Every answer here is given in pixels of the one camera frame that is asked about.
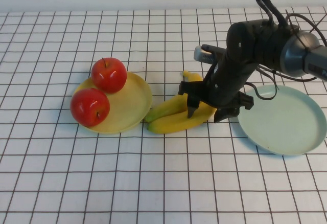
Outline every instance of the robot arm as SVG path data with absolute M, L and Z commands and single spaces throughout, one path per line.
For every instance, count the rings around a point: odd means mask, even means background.
M 257 0 L 269 19 L 239 22 L 227 33 L 227 48 L 202 45 L 195 49 L 197 61 L 211 64 L 203 81 L 181 82 L 179 94 L 188 94 L 191 117 L 200 101 L 217 108 L 214 122 L 236 117 L 239 108 L 251 109 L 253 97 L 240 92 L 247 79 L 263 65 L 291 77 L 312 74 L 327 80 L 327 47 L 298 26 L 288 25 L 270 0 Z M 273 22 L 273 12 L 279 24 Z

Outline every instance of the banana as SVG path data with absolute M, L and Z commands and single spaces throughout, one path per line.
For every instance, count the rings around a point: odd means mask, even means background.
M 202 81 L 202 77 L 198 73 L 183 71 L 183 75 L 189 82 Z M 145 116 L 145 121 L 151 123 L 156 119 L 186 111 L 188 109 L 187 100 L 187 94 L 175 95 L 170 100 L 167 100 L 150 110 Z
M 195 110 L 191 118 L 188 118 L 188 111 L 183 111 L 153 121 L 149 124 L 148 130 L 153 133 L 162 134 L 190 129 L 204 123 L 215 113 L 215 111 L 215 108 L 201 102 L 199 108 Z

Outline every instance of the tabletop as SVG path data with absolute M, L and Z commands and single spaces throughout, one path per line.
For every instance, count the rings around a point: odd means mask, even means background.
M 287 10 L 314 22 L 326 14 Z M 212 118 L 167 135 L 143 122 L 101 135 L 69 110 L 103 57 L 144 78 L 160 104 L 177 94 L 183 70 L 205 76 L 196 46 L 225 48 L 231 23 L 262 18 L 260 8 L 1 13 L 0 223 L 327 223 L 326 141 L 301 156 L 274 155 L 237 120 Z M 319 28 L 326 35 L 327 18 Z M 324 82 L 276 79 L 327 114 Z M 254 72 L 249 81 L 270 80 Z

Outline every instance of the plate rim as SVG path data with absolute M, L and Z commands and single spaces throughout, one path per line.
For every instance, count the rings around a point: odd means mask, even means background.
M 151 104 L 152 104 L 152 102 L 153 102 L 153 94 L 152 94 L 152 91 L 151 91 L 151 88 L 150 88 L 150 85 L 146 82 L 146 80 L 144 79 L 144 78 L 142 78 L 141 76 L 139 76 L 139 75 L 137 75 L 137 74 L 135 74 L 135 73 L 133 73 L 133 72 L 127 72 L 127 78 L 128 78 L 128 75 L 131 75 L 132 77 L 134 77 L 134 78 L 137 78 L 137 79 L 139 79 L 140 81 L 141 81 L 141 83 L 142 83 L 142 86 L 143 86 L 143 88 L 146 88 L 147 90 L 148 90 L 148 92 L 149 92 L 149 98 L 150 98 L 150 100 L 149 100 L 149 107 L 148 107 L 148 111 L 151 109 Z M 77 90 L 80 88 L 80 86 L 84 83 L 84 82 L 87 82 L 88 80 L 91 80 L 91 77 L 88 77 L 88 78 L 86 78 L 84 81 L 82 81 L 77 87 L 76 87 L 76 89 L 74 90 L 74 92 L 73 92 L 73 94 L 72 95 L 74 95 L 76 92 L 77 92 Z M 128 131 L 128 130 L 130 130 L 130 129 L 133 129 L 134 127 L 136 127 L 142 120 L 144 119 L 144 117 L 142 117 L 142 118 L 140 118 L 137 122 L 135 122 L 135 124 L 133 124 L 133 125 L 130 125 L 130 126 L 128 126 L 128 127 L 125 127 L 124 129 L 120 129 L 120 130 L 117 130 L 117 131 L 110 131 L 110 132 L 102 132 L 102 131 L 97 131 L 97 130 L 94 130 L 94 129 L 92 129 L 92 128 L 90 128 L 90 127 L 86 127 L 86 126 L 84 126 L 84 125 L 82 125 L 82 124 L 80 124 L 80 123 L 78 123 L 80 126 L 82 126 L 83 128 L 85 128 L 85 129 L 87 129 L 87 130 L 89 130 L 89 131 L 92 131 L 92 132 L 95 132 L 95 133 L 99 133 L 99 134 L 102 134 L 102 135 L 114 135 L 114 134 L 117 134 L 117 133 L 122 133 L 122 132 L 125 132 L 125 131 Z
M 268 88 L 275 89 L 275 86 L 272 85 L 272 84 L 269 84 L 269 85 L 261 85 L 261 86 L 257 87 L 259 93 L 260 93 L 261 89 L 268 89 Z M 282 92 L 284 92 L 285 90 L 288 89 L 289 91 L 292 91 L 293 93 L 298 93 L 299 95 L 302 95 L 308 101 L 310 101 L 309 106 L 312 106 L 312 105 L 316 106 L 316 108 L 317 108 L 316 110 L 319 111 L 319 113 L 322 115 L 322 118 L 323 118 L 323 124 L 322 124 L 322 126 L 321 126 L 321 124 L 319 124 L 319 126 L 321 128 L 323 128 L 325 136 L 322 138 L 321 142 L 317 143 L 317 145 L 315 147 L 312 147 L 309 151 L 302 152 L 302 153 L 282 153 L 282 152 L 279 152 L 279 151 L 268 149 L 268 148 L 262 146 L 261 143 L 258 143 L 255 139 L 253 139 L 253 137 L 249 133 L 247 133 L 247 131 L 244 129 L 244 127 L 245 127 L 244 123 L 246 123 L 246 121 L 244 120 L 245 119 L 245 115 L 244 115 L 245 108 L 244 107 L 240 108 L 240 114 L 238 115 L 238 121 L 240 123 L 241 129 L 244 131 L 244 133 L 246 134 L 246 136 L 248 137 L 248 139 L 251 142 L 253 142 L 256 145 L 260 146 L 262 149 L 264 149 L 266 151 L 269 151 L 269 152 L 272 152 L 274 154 L 286 155 L 286 156 L 296 156 L 296 155 L 303 155 L 305 153 L 308 153 L 308 152 L 316 149 L 317 147 L 319 147 L 321 145 L 322 142 L 324 142 L 324 139 L 325 139 L 325 137 L 327 135 L 327 118 L 326 118 L 326 115 L 323 113 L 321 107 L 317 104 L 317 102 L 315 100 L 313 100 L 309 95 L 299 91 L 298 89 L 295 89 L 295 88 L 292 88 L 292 87 L 289 87 L 289 86 L 285 86 L 285 85 L 278 85 L 278 88 L 279 88 L 279 91 L 277 90 L 277 93 L 280 92 L 281 90 L 282 90 Z M 247 92 L 247 94 L 253 96 L 255 99 L 257 98 L 254 90 L 251 90 L 251 91 Z

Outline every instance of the apple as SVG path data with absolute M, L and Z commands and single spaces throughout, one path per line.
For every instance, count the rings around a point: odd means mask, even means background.
M 116 58 L 102 58 L 92 67 L 91 78 L 98 89 L 114 94 L 124 87 L 127 71 L 120 60 Z
M 108 116 L 110 103 L 104 92 L 96 88 L 77 91 L 71 100 L 74 119 L 85 127 L 95 126 Z

